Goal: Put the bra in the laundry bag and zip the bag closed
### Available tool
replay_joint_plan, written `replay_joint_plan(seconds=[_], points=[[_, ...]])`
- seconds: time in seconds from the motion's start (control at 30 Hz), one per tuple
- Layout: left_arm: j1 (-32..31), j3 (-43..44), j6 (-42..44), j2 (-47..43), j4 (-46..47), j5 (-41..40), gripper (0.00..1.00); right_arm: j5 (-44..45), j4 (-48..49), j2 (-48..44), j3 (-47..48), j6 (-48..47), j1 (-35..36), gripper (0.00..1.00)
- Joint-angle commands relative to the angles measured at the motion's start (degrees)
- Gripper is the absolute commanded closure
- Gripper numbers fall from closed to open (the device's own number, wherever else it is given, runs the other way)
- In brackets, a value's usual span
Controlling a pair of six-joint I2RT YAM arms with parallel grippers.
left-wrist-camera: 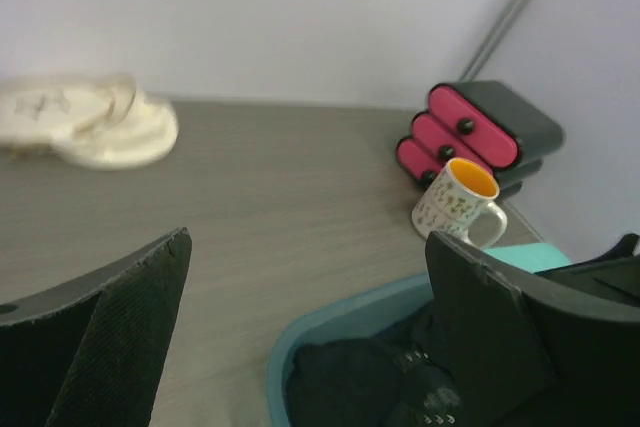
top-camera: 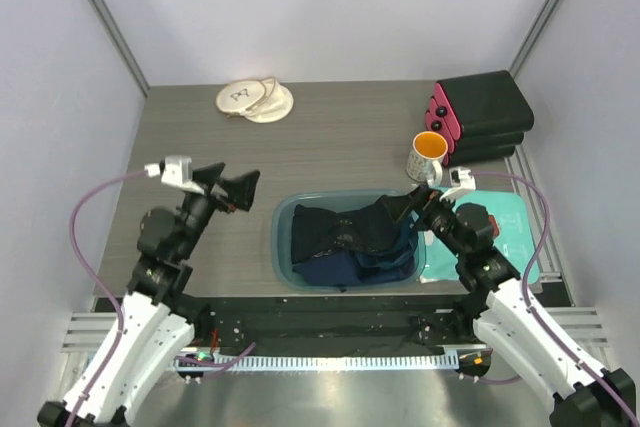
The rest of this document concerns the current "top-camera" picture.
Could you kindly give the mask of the black bra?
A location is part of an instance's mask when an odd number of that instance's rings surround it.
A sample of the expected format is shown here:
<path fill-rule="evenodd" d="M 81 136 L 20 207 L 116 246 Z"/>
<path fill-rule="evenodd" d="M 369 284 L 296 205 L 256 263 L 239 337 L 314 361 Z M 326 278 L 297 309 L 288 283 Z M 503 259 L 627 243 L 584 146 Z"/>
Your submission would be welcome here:
<path fill-rule="evenodd" d="M 350 211 L 298 205 L 291 228 L 291 260 L 298 264 L 313 257 L 351 251 L 365 255 L 391 254 L 404 247 L 414 235 L 413 219 L 395 224 L 376 201 Z"/>

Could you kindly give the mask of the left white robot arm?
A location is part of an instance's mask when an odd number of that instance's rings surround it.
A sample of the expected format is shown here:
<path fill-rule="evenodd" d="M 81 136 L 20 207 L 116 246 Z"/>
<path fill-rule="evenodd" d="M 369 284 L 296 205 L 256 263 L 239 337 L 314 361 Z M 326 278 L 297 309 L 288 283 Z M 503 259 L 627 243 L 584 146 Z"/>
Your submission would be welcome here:
<path fill-rule="evenodd" d="M 195 169 L 185 156 L 168 156 L 113 179 L 156 178 L 179 190 L 175 209 L 155 207 L 140 222 L 139 258 L 121 299 L 105 293 L 116 319 L 93 359 L 60 401 L 47 401 L 41 426 L 129 426 L 165 370 L 189 345 L 213 332 L 209 305 L 185 294 L 193 272 L 188 260 L 216 212 L 247 212 L 260 178 L 257 170 L 232 179 L 225 166 Z"/>

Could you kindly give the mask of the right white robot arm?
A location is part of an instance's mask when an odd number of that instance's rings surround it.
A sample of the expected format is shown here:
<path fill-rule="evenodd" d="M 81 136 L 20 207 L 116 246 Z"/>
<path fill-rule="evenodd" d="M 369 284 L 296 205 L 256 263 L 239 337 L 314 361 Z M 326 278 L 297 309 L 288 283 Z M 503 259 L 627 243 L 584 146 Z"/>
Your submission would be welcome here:
<path fill-rule="evenodd" d="M 392 220 L 413 220 L 456 257 L 468 294 L 455 304 L 453 333 L 465 342 L 478 339 L 502 357 L 541 400 L 551 425 L 638 425 L 633 379 L 621 368 L 607 369 L 547 313 L 495 246 L 484 206 L 454 207 L 427 186 L 382 203 Z"/>

